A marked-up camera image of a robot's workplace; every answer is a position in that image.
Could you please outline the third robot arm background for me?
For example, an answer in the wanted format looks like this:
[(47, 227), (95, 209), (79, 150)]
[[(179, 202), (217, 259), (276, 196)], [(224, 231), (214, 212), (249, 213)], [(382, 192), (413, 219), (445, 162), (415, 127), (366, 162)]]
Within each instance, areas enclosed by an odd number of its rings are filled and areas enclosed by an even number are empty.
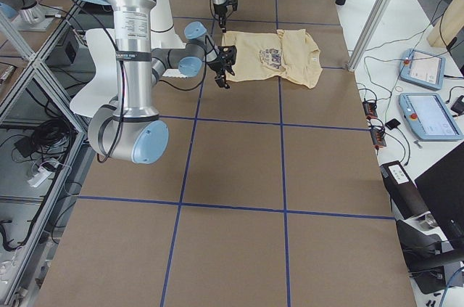
[(4, 13), (18, 14), (30, 25), (38, 24), (46, 18), (44, 8), (37, 0), (1, 0), (1, 8)]

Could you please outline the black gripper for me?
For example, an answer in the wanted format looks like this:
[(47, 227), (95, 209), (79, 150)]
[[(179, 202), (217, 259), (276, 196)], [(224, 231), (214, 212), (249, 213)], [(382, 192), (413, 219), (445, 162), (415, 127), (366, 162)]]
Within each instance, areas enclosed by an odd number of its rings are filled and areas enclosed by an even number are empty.
[(227, 32), (227, 13), (228, 8), (232, 7), (235, 12), (238, 9), (238, 0), (212, 0), (214, 16), (218, 19), (218, 24), (223, 33)]
[(207, 54), (206, 63), (216, 73), (215, 82), (220, 88), (227, 87), (226, 73), (235, 76), (236, 46), (214, 46)]

